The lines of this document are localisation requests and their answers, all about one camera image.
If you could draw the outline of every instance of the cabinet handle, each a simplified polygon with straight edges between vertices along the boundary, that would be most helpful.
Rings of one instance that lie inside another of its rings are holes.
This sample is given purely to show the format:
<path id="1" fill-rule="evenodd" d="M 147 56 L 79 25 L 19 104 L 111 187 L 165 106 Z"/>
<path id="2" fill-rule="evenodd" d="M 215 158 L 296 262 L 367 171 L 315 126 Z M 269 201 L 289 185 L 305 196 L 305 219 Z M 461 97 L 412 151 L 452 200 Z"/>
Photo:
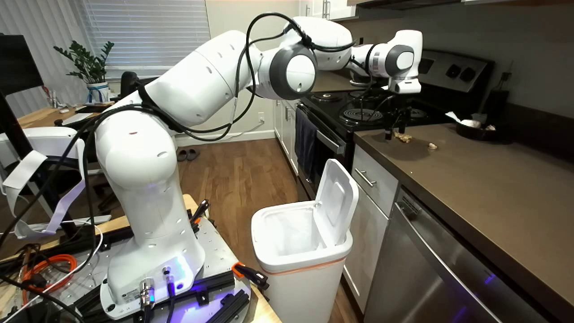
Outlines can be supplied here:
<path id="1" fill-rule="evenodd" d="M 357 174 L 358 174 L 358 178 L 360 178 L 366 185 L 369 185 L 369 187 L 375 187 L 375 185 L 376 185 L 376 182 L 371 182 L 371 180 L 366 176 L 366 171 L 357 171 Z"/>

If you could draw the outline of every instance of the wall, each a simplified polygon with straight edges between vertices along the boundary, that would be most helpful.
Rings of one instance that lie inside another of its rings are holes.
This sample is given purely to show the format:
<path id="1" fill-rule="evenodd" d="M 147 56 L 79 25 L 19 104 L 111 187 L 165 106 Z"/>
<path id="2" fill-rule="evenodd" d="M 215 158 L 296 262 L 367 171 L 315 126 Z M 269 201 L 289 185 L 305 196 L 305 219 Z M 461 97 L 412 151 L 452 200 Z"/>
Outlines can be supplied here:
<path id="1" fill-rule="evenodd" d="M 574 119 L 574 4 L 439 6 L 346 22 L 355 40 L 387 42 L 396 29 L 419 29 L 427 49 L 445 49 L 511 69 L 509 103 Z"/>
<path id="2" fill-rule="evenodd" d="M 283 13 L 294 16 L 297 13 L 297 0 L 206 0 L 208 20 L 211 36 L 226 31 L 245 33 L 249 22 L 260 13 Z M 278 18 L 265 18 L 253 29 L 253 38 L 272 36 L 280 33 L 283 22 Z M 260 43 L 258 49 L 271 49 L 276 42 Z M 249 99 L 249 92 L 240 92 L 236 113 L 240 113 Z M 274 101 L 254 99 L 249 113 L 236 122 L 226 140 L 251 140 L 251 139 L 272 139 L 272 110 Z M 226 104 L 206 124 L 197 130 L 208 130 L 220 124 L 228 124 L 233 113 L 233 103 Z M 195 144 L 192 139 L 177 139 L 179 146 Z"/>

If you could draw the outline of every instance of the dishwasher handle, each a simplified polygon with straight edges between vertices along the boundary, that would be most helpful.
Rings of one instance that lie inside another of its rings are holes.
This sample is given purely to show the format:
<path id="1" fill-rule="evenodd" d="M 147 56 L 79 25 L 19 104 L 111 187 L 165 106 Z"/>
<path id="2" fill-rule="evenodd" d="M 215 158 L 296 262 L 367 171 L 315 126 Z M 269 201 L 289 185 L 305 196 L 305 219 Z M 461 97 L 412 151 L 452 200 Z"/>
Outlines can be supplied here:
<path id="1" fill-rule="evenodd" d="M 402 228 L 405 230 L 405 234 L 410 237 L 410 241 L 414 243 L 414 246 L 421 252 L 421 255 L 425 255 L 425 259 L 428 261 L 428 264 L 436 270 L 436 273 L 448 284 L 455 284 L 461 287 L 461 291 L 468 296 L 468 300 L 471 300 L 479 309 L 482 309 L 493 322 L 502 322 L 500 318 L 497 318 L 497 314 L 493 314 L 482 302 L 480 298 L 471 293 L 470 287 L 464 286 L 464 282 L 448 268 L 448 264 L 432 250 L 432 246 L 423 239 L 423 235 L 414 228 L 414 221 L 418 219 L 416 214 L 405 214 L 405 210 L 400 207 L 400 203 L 394 203 L 394 212 L 396 212 L 396 219 L 402 225 Z"/>

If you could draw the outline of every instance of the drawer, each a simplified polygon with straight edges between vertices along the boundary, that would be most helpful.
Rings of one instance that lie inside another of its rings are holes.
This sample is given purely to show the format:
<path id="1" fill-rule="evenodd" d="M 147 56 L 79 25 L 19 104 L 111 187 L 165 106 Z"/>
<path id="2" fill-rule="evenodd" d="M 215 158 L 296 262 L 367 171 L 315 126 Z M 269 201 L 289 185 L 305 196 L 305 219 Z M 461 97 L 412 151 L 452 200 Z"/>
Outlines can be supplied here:
<path id="1" fill-rule="evenodd" d="M 358 146 L 355 146 L 353 178 L 384 214 L 391 214 L 398 180 Z"/>

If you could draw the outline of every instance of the wire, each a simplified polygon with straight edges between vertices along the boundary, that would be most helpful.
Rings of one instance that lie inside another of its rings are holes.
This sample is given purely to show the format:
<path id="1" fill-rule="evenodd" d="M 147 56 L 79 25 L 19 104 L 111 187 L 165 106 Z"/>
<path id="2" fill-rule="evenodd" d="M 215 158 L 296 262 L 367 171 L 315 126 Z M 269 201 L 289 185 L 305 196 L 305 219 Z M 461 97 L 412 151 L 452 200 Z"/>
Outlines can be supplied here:
<path id="1" fill-rule="evenodd" d="M 27 287 L 27 286 L 23 286 L 23 284 L 19 284 L 19 282 L 14 282 L 14 280 L 10 280 L 10 278 L 7 278 L 7 277 L 2 277 L 0 280 L 7 282 L 7 284 L 10 284 L 10 286 L 16 286 L 16 287 L 19 287 L 19 289 L 23 289 L 23 291 L 36 293 L 34 289 Z M 54 298 L 54 296 L 50 296 L 50 295 L 45 295 L 45 293 L 41 293 L 41 296 L 43 296 L 45 300 L 52 302 L 52 304 L 57 304 L 61 309 L 64 309 L 66 313 L 70 313 L 71 316 L 75 316 L 79 322 L 84 322 L 84 318 L 82 318 L 80 314 L 77 314 L 71 307 L 64 305 L 61 300 L 57 300 L 57 298 Z"/>
<path id="2" fill-rule="evenodd" d="M 66 255 L 66 253 L 61 253 L 61 255 L 54 255 L 43 262 L 37 262 L 34 268 L 23 271 L 19 277 L 21 277 L 21 282 L 32 282 L 34 284 L 34 277 L 43 273 L 43 271 L 48 271 L 50 268 L 55 268 L 59 273 L 68 273 L 64 270 L 61 270 L 57 264 L 68 264 L 70 266 L 70 271 L 73 271 L 77 268 L 77 261 L 75 257 L 71 255 Z M 59 282 L 55 287 L 48 286 L 50 289 L 57 291 L 61 289 L 64 284 L 68 284 L 68 280 L 62 280 Z"/>
<path id="3" fill-rule="evenodd" d="M 389 97 L 382 99 L 382 101 L 376 104 L 375 110 L 380 110 L 385 103 L 393 101 L 394 97 L 396 97 L 396 95 L 389 95 Z"/>
<path id="4" fill-rule="evenodd" d="M 91 253 L 98 253 L 100 248 L 102 248 L 102 244 L 104 244 L 104 234 L 98 232 L 98 235 L 100 235 L 100 241 L 98 241 L 97 248 L 95 248 Z M 79 271 L 84 268 L 84 264 L 89 262 L 89 259 L 91 259 L 91 257 L 86 257 L 86 261 L 84 261 L 80 266 L 77 266 L 73 271 L 66 273 L 66 275 L 61 277 L 55 284 L 48 286 L 43 293 L 36 295 L 32 300 L 28 300 L 27 304 L 23 304 L 14 314 L 10 314 L 10 316 L 5 320 L 5 323 L 9 323 L 12 318 L 16 318 L 21 311 L 25 311 L 25 309 L 27 309 L 30 304 L 34 304 L 39 296 L 43 296 L 45 293 L 52 291 L 55 286 L 62 284 L 62 282 L 64 282 L 66 278 L 70 278 L 71 275 L 79 273 Z"/>
<path id="5" fill-rule="evenodd" d="M 251 31 L 253 31 L 253 27 L 254 27 L 254 24 L 256 24 L 258 20 L 263 20 L 263 18 L 269 18 L 269 16 L 272 16 L 272 18 L 283 18 L 285 22 L 289 22 L 289 25 L 287 25 L 281 33 L 278 33 L 278 34 L 274 34 L 274 36 L 258 38 L 258 40 L 254 40 L 254 42 L 249 42 Z M 290 20 L 289 16 L 285 16 L 285 15 L 280 15 L 280 13 L 263 13 L 263 15 L 254 16 L 254 18 L 251 20 L 249 27 L 247 27 L 245 45 L 244 45 L 244 51 L 242 51 L 240 56 L 238 56 L 236 70 L 235 70 L 235 97 L 236 97 L 236 95 L 238 95 L 240 63 L 242 63 L 242 56 L 245 56 L 245 61 L 247 61 L 247 67 L 249 67 L 249 74 L 251 74 L 251 85 L 253 85 L 253 90 L 251 90 L 251 97 L 249 97 L 247 106 L 245 106 L 244 112 L 242 112 L 236 119 L 233 119 L 229 124 L 224 124 L 224 126 L 219 126 L 219 128 L 211 128 L 211 130 L 186 130 L 184 135 L 188 135 L 188 137 L 192 137 L 192 139 L 195 139 L 195 140 L 201 140 L 201 142 L 217 142 L 217 140 L 224 139 L 224 137 L 229 133 L 231 126 L 233 126 L 235 122 L 238 122 L 238 121 L 249 112 L 249 108 L 251 108 L 251 104 L 253 104 L 253 101 L 254 101 L 254 86 L 256 86 L 256 83 L 254 83 L 254 70 L 253 70 L 251 56 L 249 56 L 249 47 L 254 45 L 254 43 L 258 43 L 258 42 L 269 42 L 269 40 L 281 38 L 281 36 L 285 36 L 289 31 L 296 31 L 296 33 L 301 36 L 301 43 L 303 43 L 305 47 L 308 47 L 308 49 L 317 49 L 317 51 L 323 51 L 323 52 L 339 52 L 339 51 L 346 51 L 346 49 L 349 49 L 349 47 L 353 45 L 353 43 L 348 43 L 348 45 L 342 45 L 342 47 L 321 47 L 321 45 L 312 43 L 312 40 L 299 29 L 299 25 L 297 25 L 294 20 Z M 199 139 L 199 137 L 195 137 L 195 133 L 215 133 L 215 131 L 220 131 L 220 130 L 224 130 L 224 133 L 219 135 L 217 139 Z"/>
<path id="6" fill-rule="evenodd" d="M 122 113 L 122 112 L 150 113 L 150 112 L 141 110 L 141 108 L 136 106 L 136 104 L 131 104 L 131 106 L 122 106 L 122 108 L 116 108 L 116 110 L 104 112 L 102 115 L 98 115 L 98 117 L 91 119 L 88 124 L 84 124 L 84 126 L 75 133 L 75 137 L 70 140 L 70 144 L 68 144 L 68 147 L 64 149 L 62 156 L 61 156 L 59 162 L 55 164 L 54 173 L 48 174 L 46 182 L 45 182 L 43 187 L 37 191 L 37 194 L 36 194 L 36 196 L 30 200 L 30 203 L 12 219 L 12 223 L 7 226 L 7 230 L 3 230 L 5 235 L 0 237 L 0 250 L 2 250 L 3 243 L 5 243 L 5 239 L 7 239 L 7 234 L 9 234 L 9 232 L 16 226 L 16 223 L 30 210 L 30 207 L 39 200 L 39 196 L 52 185 L 57 169 L 64 164 L 66 156 L 70 155 L 70 151 L 71 151 L 73 144 L 79 140 L 79 137 L 84 135 L 86 131 L 89 133 L 89 135 L 88 135 L 88 142 L 86 142 L 86 151 L 88 151 L 88 147 L 91 147 L 89 144 L 93 144 L 91 139 L 93 139 L 97 128 L 98 128 L 107 117 L 111 117 L 111 115 L 115 115 L 115 113 Z M 82 162 L 82 165 L 84 165 L 86 187 L 89 187 L 86 156 L 84 156 L 80 162 Z M 89 192 L 89 191 L 86 191 L 86 198 L 88 198 L 88 212 L 89 212 L 89 225 L 91 225 L 91 230 L 89 230 L 89 232 L 91 232 L 91 234 L 89 234 L 89 235 L 91 235 L 91 237 L 89 237 L 89 241 L 91 241 L 91 252 L 88 253 L 88 259 L 86 259 L 80 266 L 77 266 L 77 270 L 75 270 L 73 273 L 84 270 L 84 268 L 88 266 L 88 262 L 91 261 L 93 252 L 95 252 L 95 239 L 93 239 L 95 219 L 93 219 L 93 207 L 91 207 L 91 192 Z M 32 291 L 30 287 L 27 287 L 27 286 L 23 286 L 23 284 L 18 284 L 18 282 L 14 282 L 14 280 L 10 280 L 10 278 L 7 278 L 7 277 L 2 277 L 2 280 L 7 282 L 7 284 L 16 286 L 16 287 L 19 287 L 19 289 Z M 41 296 L 41 298 L 45 298 L 45 300 L 48 300 L 48 302 L 54 302 L 54 298 L 48 296 L 48 295 L 45 295 L 45 293 L 39 293 L 37 296 Z"/>

